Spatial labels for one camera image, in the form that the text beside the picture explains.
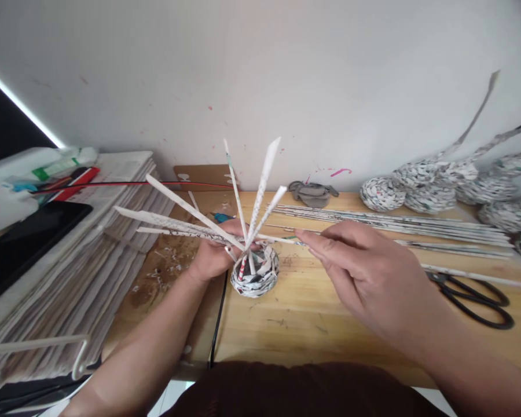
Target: scissors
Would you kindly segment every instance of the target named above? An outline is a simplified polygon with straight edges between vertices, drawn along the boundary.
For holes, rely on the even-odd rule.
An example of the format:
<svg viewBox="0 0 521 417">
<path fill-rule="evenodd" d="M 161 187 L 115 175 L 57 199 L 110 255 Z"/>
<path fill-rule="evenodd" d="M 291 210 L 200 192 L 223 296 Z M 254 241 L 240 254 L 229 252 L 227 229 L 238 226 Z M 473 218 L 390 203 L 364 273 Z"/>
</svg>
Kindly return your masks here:
<svg viewBox="0 0 521 417">
<path fill-rule="evenodd" d="M 498 297 L 498 300 L 489 298 L 484 294 L 481 294 L 474 288 L 471 288 L 470 286 L 465 285 L 461 281 L 457 280 L 452 275 L 427 271 L 427 276 L 431 281 L 434 281 L 438 285 L 438 287 L 440 288 L 440 292 L 443 295 L 445 295 L 448 298 L 448 300 L 454 303 L 456 307 L 458 307 L 462 312 L 467 314 L 467 316 L 478 321 L 479 323 L 482 323 L 488 327 L 492 327 L 498 330 L 509 330 L 515 325 L 513 317 L 511 317 L 509 313 L 502 308 L 509 305 L 509 298 L 506 297 L 506 295 L 499 289 L 497 289 L 495 286 L 487 282 L 477 280 L 477 282 L 480 285 L 487 288 L 494 295 L 496 295 Z M 456 287 L 464 290 L 465 292 L 457 291 L 447 286 L 446 283 L 448 282 L 454 284 Z M 503 322 L 495 323 L 493 321 L 486 320 L 483 317 L 480 317 L 478 314 L 468 309 L 461 301 L 458 300 L 458 298 L 467 299 L 478 304 L 487 306 L 490 309 L 493 309 L 495 312 L 499 313 L 500 316 L 502 316 Z"/>
</svg>

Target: white plastic container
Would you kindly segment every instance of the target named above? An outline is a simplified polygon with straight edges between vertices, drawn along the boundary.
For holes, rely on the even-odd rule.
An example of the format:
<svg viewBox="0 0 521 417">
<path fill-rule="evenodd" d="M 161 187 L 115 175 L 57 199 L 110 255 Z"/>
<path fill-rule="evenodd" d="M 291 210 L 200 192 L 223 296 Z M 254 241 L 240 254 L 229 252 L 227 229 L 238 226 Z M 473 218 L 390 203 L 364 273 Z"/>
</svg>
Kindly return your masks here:
<svg viewBox="0 0 521 417">
<path fill-rule="evenodd" d="M 0 160 L 0 182 L 8 177 L 18 176 L 47 166 L 62 159 L 62 154 L 54 148 L 30 148 Z"/>
<path fill-rule="evenodd" d="M 0 184 L 0 230 L 36 212 L 39 203 L 26 191 L 14 192 L 10 184 Z"/>
<path fill-rule="evenodd" d="M 47 166 L 39 166 L 21 177 L 9 177 L 8 182 L 12 184 L 28 182 L 31 184 L 46 182 L 50 178 L 60 178 L 71 173 L 77 166 L 93 164 L 98 158 L 98 151 L 94 148 L 64 148 L 58 149 L 61 159 Z"/>
</svg>

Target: stack of newspapers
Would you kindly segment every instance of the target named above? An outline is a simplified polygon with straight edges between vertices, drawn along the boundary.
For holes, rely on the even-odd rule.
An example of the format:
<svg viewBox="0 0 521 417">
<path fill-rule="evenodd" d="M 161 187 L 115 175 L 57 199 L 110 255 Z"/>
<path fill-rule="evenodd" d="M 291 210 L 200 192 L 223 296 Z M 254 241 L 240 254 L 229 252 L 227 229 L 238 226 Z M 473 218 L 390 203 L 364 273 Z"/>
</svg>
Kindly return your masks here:
<svg viewBox="0 0 521 417">
<path fill-rule="evenodd" d="M 93 182 L 156 176 L 151 152 L 104 153 L 96 166 L 101 171 Z M 93 211 L 0 296 L 0 387 L 80 375 L 97 362 L 114 315 L 158 236 L 135 232 L 141 222 L 112 206 L 164 215 L 173 207 L 149 185 L 87 187 L 69 201 L 90 204 Z"/>
</svg>

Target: wooden desk surface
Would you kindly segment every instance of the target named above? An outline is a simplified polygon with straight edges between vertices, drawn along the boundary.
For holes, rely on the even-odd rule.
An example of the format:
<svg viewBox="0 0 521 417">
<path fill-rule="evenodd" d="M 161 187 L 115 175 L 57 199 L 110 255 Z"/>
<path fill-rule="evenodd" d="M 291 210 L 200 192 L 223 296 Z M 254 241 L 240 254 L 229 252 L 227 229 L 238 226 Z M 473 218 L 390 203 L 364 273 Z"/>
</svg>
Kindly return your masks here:
<svg viewBox="0 0 521 417">
<path fill-rule="evenodd" d="M 272 193 L 267 193 L 268 202 Z M 230 192 L 196 192 L 195 198 L 203 213 L 209 211 L 235 212 Z M 250 218 L 255 194 L 241 194 L 245 218 Z M 287 194 L 282 204 L 298 204 Z M 331 200 L 329 209 L 369 211 L 355 193 L 342 193 Z M 406 208 L 391 214 L 410 214 Z M 456 210 L 441 213 L 441 217 L 462 218 Z M 172 217 L 189 220 L 187 213 L 176 207 Z M 270 224 L 323 230 L 330 223 L 273 214 Z M 262 233 L 272 236 L 289 236 L 280 228 L 264 227 Z M 421 242 L 451 242 L 445 239 L 386 233 L 395 239 L 411 239 Z M 145 293 L 130 291 L 120 307 L 110 331 L 104 353 L 113 347 L 140 321 L 161 299 L 179 273 L 175 266 L 184 268 L 197 247 L 198 239 L 162 236 L 147 256 L 135 286 L 149 283 Z M 382 342 L 367 330 L 342 306 L 324 269 L 310 253 L 301 246 L 276 243 L 281 268 L 278 283 L 268 294 L 251 299 L 240 296 L 230 284 L 226 291 L 222 320 L 215 349 L 215 361 L 247 360 L 299 365 L 324 361 L 355 361 L 382 367 L 405 384 L 434 387 L 432 380 L 417 365 Z M 419 260 L 426 264 L 444 266 L 521 281 L 521 261 L 466 257 L 423 250 L 413 250 Z M 151 275 L 161 269 L 157 290 L 151 290 Z M 199 314 L 193 323 L 188 344 L 193 350 L 183 356 L 185 364 L 202 367 L 210 351 L 212 333 L 218 313 L 222 280 L 211 284 Z M 515 319 L 515 327 L 509 331 L 494 330 L 472 321 L 452 306 L 458 316 L 471 330 L 483 336 L 492 347 L 521 367 L 521 290 L 500 286 L 511 300 L 506 310 Z M 496 319 L 495 313 L 471 305 L 484 317 Z"/>
</svg>

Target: red wire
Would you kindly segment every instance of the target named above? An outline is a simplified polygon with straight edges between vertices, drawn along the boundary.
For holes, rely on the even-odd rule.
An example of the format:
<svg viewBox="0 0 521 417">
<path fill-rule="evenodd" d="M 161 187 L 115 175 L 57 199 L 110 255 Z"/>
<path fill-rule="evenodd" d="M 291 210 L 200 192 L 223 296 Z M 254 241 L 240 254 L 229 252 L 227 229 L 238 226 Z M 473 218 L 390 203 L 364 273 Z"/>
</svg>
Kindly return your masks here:
<svg viewBox="0 0 521 417">
<path fill-rule="evenodd" d="M 167 185 L 178 185 L 178 184 L 188 184 L 188 185 L 208 185 L 211 187 L 216 188 L 233 188 L 231 185 L 219 185 L 219 184 L 208 184 L 206 182 L 189 182 L 189 181 L 161 181 L 162 184 Z M 37 194 L 49 194 L 52 192 L 58 192 L 70 188 L 84 188 L 88 186 L 117 186 L 117 185 L 150 185 L 146 181 L 134 181 L 134 182 L 90 182 L 88 184 L 76 184 L 76 185 L 68 185 L 65 187 L 59 187 L 59 188 L 51 188 L 47 190 L 42 191 L 33 191 L 33 195 Z"/>
</svg>

